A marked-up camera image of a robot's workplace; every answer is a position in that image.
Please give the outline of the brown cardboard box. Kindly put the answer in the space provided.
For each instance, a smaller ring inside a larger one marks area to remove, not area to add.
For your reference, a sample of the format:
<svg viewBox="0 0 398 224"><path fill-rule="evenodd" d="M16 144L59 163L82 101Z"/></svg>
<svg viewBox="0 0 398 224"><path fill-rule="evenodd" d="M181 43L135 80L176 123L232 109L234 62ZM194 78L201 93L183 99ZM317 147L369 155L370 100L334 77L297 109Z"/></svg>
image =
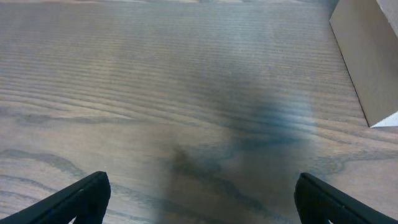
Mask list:
<svg viewBox="0 0 398 224"><path fill-rule="evenodd" d="M369 127L397 126L397 0L340 0L330 25Z"/></svg>

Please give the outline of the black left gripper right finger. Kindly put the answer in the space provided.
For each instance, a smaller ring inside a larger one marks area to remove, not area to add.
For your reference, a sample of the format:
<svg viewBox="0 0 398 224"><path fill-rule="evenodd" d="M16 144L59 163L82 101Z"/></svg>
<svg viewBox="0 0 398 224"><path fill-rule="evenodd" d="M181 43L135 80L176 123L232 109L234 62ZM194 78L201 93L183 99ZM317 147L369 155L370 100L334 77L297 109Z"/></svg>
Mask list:
<svg viewBox="0 0 398 224"><path fill-rule="evenodd" d="M296 183L294 200L302 224L397 224L397 220L306 172Z"/></svg>

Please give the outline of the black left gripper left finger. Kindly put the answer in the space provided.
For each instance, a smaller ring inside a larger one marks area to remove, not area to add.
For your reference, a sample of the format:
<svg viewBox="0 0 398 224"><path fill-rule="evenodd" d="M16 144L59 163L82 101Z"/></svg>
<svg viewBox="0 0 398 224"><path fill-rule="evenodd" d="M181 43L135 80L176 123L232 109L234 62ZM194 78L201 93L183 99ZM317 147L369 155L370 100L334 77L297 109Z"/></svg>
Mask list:
<svg viewBox="0 0 398 224"><path fill-rule="evenodd" d="M97 171L1 220L1 224L102 224L111 196L106 172Z"/></svg>

